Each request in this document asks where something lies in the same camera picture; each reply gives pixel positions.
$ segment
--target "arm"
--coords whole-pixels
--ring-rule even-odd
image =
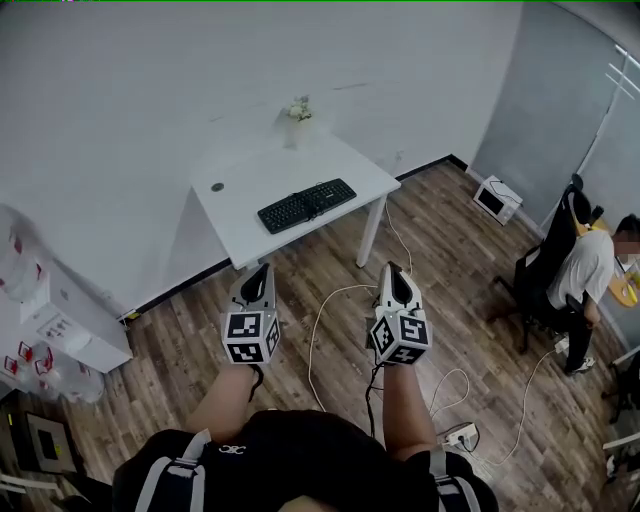
[[[253,368],[248,365],[223,366],[202,402],[187,419],[187,431],[196,433],[208,428],[211,439],[217,443],[233,439],[247,420],[253,378]]]
[[[438,445],[413,366],[385,366],[382,423],[387,452],[394,459],[407,460]]]
[[[591,298],[591,296],[587,296],[587,301],[584,304],[584,317],[587,319],[587,323],[591,329],[600,322],[598,304]]]

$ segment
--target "black gaming chair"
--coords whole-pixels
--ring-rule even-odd
[[[544,318],[536,316],[536,297],[546,292],[576,243],[579,232],[574,216],[580,224],[593,224],[603,213],[603,209],[599,206],[591,210],[589,200],[582,193],[583,186],[582,178],[574,174],[571,183],[562,194],[546,238],[516,262],[513,285],[502,276],[496,276],[493,280],[494,283],[500,283],[507,289],[517,307],[505,314],[492,316],[488,322],[493,323],[498,318],[520,313],[524,330],[521,354],[528,349],[531,326],[538,323],[546,327]],[[567,296],[567,305],[576,313],[583,314],[582,304],[573,297]]]

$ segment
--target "white t-shirt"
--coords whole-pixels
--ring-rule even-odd
[[[576,240],[547,290],[547,298],[558,310],[567,305],[567,294],[582,302],[582,294],[586,291],[596,303],[600,302],[613,277],[613,270],[611,236],[598,229],[589,231]]]

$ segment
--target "black shorts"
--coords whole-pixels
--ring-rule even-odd
[[[176,430],[151,437],[116,471],[113,509],[135,510],[150,466],[163,456],[182,456],[192,438]],[[259,412],[229,446],[209,443],[200,463],[206,469],[205,510],[277,511],[299,496],[340,511],[438,510],[429,452],[394,461],[375,439],[328,413]],[[448,453],[447,473],[473,486],[483,511],[498,510],[464,458]]]

